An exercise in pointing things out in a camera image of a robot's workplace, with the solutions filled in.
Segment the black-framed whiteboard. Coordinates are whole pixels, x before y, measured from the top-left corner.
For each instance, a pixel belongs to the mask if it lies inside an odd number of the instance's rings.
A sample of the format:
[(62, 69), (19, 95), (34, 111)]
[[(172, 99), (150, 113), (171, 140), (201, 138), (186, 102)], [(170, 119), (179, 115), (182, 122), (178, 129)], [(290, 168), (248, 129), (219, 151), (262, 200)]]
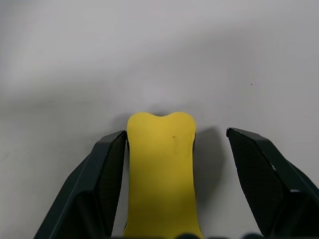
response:
[(33, 239), (137, 112), (194, 116), (205, 237), (258, 232), (226, 130), (268, 138), (319, 187), (319, 0), (0, 0), (0, 239)]

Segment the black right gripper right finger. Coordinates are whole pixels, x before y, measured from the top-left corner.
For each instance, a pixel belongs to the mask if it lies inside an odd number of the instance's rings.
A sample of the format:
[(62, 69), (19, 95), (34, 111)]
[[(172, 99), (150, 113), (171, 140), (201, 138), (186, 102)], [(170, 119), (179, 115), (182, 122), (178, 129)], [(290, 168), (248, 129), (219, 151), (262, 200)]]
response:
[(319, 188), (267, 138), (228, 128), (240, 185), (263, 237), (319, 239)]

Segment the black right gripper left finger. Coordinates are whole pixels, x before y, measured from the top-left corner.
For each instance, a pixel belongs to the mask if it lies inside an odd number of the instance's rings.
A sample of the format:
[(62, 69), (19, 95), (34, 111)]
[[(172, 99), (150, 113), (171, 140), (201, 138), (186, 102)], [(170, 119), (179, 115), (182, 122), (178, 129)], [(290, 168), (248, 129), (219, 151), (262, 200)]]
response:
[(127, 133), (97, 141), (65, 180), (34, 239), (108, 239), (122, 185)]

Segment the yellow foam eraser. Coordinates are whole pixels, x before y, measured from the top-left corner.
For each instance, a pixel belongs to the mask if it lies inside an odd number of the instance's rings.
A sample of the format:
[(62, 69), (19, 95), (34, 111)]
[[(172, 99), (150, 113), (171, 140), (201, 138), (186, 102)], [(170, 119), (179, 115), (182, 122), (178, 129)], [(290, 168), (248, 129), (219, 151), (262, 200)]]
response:
[(142, 112), (127, 123), (128, 238), (202, 238), (193, 179), (194, 118), (183, 112)]

